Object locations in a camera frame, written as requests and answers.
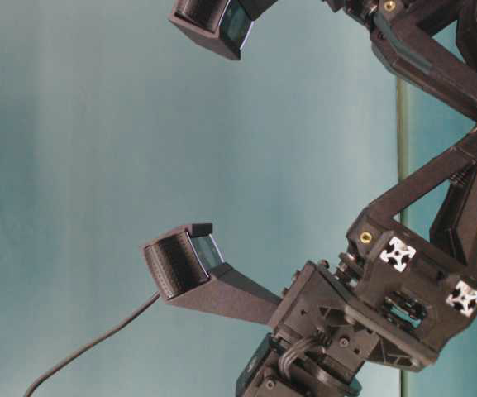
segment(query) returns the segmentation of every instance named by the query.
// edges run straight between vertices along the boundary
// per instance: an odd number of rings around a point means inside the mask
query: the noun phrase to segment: metal hole
[[[360,240],[363,244],[370,244],[370,242],[372,242],[372,234],[369,232],[362,232]]]
[[[389,1],[389,2],[385,2],[385,11],[387,12],[392,12],[396,9],[396,2],[395,1]]]

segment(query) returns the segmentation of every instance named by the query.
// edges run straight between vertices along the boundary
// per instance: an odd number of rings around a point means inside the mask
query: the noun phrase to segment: transparent sensor window
[[[191,238],[190,241],[192,242],[192,247],[196,252],[199,263],[206,272],[223,263],[222,253],[218,249],[211,234],[208,236]]]
[[[220,23],[222,34],[241,49],[252,25],[253,21],[247,16],[241,4],[237,0],[231,0]]]

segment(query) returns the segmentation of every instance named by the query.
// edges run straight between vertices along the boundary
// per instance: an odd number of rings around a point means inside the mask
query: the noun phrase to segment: black cable
[[[159,293],[156,292],[152,295],[150,299],[148,299],[142,306],[140,306],[135,312],[133,312],[130,317],[124,319],[119,325],[115,328],[111,329],[110,331],[104,333],[102,336],[92,340],[90,343],[80,347],[76,352],[71,354],[70,356],[66,357],[64,360],[60,361],[58,364],[53,366],[50,370],[36,379],[32,385],[26,390],[23,397],[31,397],[32,393],[46,380],[51,378],[56,372],[67,366],[71,361],[77,359],[78,357],[82,356],[86,351],[91,349],[92,347],[98,345],[100,342],[108,339],[110,336],[115,335],[117,332],[121,331],[126,325],[131,323],[137,317],[139,317],[145,310],[147,310],[155,301],[159,298]]]
[[[305,337],[295,342],[286,352],[279,358],[279,372],[286,380],[291,380],[289,367],[298,358],[312,350],[314,347],[320,347],[321,340],[318,337]]]

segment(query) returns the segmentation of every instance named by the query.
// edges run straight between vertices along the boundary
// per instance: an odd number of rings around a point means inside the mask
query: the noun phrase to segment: teal backdrop
[[[455,26],[440,33],[437,39],[460,57],[454,43]],[[403,174],[408,174],[461,139],[474,123],[417,88],[404,85],[402,92],[403,144],[399,153]],[[443,184],[429,193],[403,216],[407,225],[424,237],[428,237],[447,186]],[[404,397],[477,395],[477,319],[449,341],[434,366],[419,374],[405,374],[403,383]]]
[[[171,7],[0,0],[0,396],[153,294],[145,241],[212,221],[227,261],[280,293],[306,260],[336,264],[397,181],[395,80],[363,27],[279,2],[232,63]],[[37,395],[233,395],[266,332],[158,303]],[[399,396],[396,370],[360,382]]]

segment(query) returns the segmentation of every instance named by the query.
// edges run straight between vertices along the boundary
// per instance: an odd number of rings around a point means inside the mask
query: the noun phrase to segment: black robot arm
[[[477,122],[477,0],[326,1],[369,30],[390,71]],[[182,0],[171,21],[239,59],[261,14],[253,2],[194,3],[210,16],[205,22],[182,11]],[[264,11],[273,3],[255,4]],[[464,62],[433,39],[453,22]],[[444,183],[428,240],[396,220]],[[237,397],[357,396],[355,375],[366,361],[420,371],[477,317],[477,125],[361,212],[335,270],[308,262],[280,298],[225,263],[211,232],[212,225],[174,229],[143,253],[166,303],[270,326],[236,382]]]

